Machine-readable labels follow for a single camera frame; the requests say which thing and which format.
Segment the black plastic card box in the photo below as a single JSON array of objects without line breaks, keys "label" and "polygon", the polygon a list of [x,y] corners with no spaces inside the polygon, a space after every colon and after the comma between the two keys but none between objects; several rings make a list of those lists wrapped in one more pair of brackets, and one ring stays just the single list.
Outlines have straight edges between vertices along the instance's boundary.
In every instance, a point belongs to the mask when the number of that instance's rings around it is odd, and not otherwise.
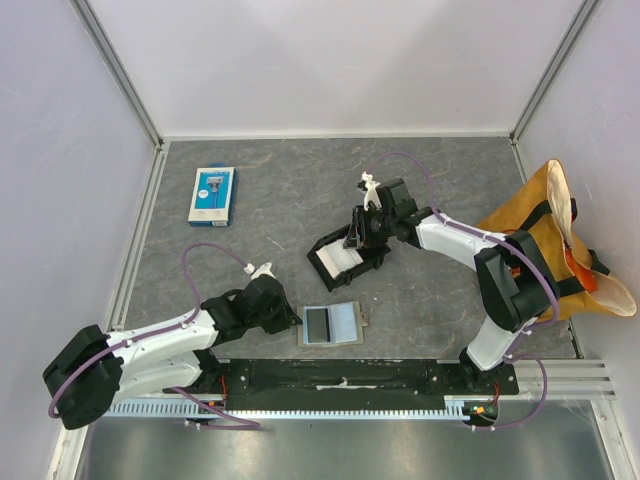
[{"label": "black plastic card box", "polygon": [[307,259],[328,292],[349,286],[355,278],[379,269],[391,252],[388,245],[371,249],[344,247],[348,230],[346,225],[321,237],[307,253]]}]

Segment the dark grey credit card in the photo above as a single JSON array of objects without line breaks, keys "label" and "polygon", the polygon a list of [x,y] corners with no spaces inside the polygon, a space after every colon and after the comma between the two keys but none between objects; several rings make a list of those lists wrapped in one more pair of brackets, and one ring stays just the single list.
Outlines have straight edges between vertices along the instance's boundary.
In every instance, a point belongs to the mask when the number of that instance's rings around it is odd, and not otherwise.
[{"label": "dark grey credit card", "polygon": [[330,322],[329,312],[326,308],[308,309],[306,315],[306,334],[309,344],[329,343]]}]

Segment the grey card holder wallet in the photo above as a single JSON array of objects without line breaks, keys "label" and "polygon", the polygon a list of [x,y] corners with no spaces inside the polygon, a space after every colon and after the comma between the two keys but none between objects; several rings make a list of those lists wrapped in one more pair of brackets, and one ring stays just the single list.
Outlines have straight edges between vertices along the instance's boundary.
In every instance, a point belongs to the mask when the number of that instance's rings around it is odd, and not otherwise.
[{"label": "grey card holder wallet", "polygon": [[[306,311],[312,308],[326,308],[329,312],[330,342],[309,344],[306,334]],[[360,345],[365,341],[364,327],[367,325],[359,302],[343,302],[321,306],[299,306],[296,311],[302,324],[298,326],[297,342],[301,347],[335,347],[340,345]]]}]

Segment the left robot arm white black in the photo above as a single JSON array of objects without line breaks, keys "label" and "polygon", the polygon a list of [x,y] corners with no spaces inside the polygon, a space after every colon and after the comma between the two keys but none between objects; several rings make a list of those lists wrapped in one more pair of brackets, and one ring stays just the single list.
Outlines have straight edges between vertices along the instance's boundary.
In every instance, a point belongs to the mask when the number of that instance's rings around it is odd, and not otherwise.
[{"label": "left robot arm white black", "polygon": [[243,289],[148,327],[111,333],[84,327],[43,372],[51,395],[48,414],[74,430],[129,398],[173,389],[210,392],[224,374],[214,347],[253,328],[277,334],[301,322],[282,284],[263,274]]}]

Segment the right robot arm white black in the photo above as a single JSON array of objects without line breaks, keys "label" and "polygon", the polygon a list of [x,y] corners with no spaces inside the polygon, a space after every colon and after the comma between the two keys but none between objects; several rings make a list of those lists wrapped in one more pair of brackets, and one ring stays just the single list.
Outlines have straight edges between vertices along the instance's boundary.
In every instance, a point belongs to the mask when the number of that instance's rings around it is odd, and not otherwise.
[{"label": "right robot arm white black", "polygon": [[525,230],[499,234],[457,222],[435,207],[420,209],[400,178],[379,183],[363,173],[358,188],[364,200],[353,209],[346,248],[381,247],[394,238],[475,272],[486,318],[459,355],[457,377],[465,391],[483,392],[516,340],[545,311],[559,313],[559,287],[536,241]]}]

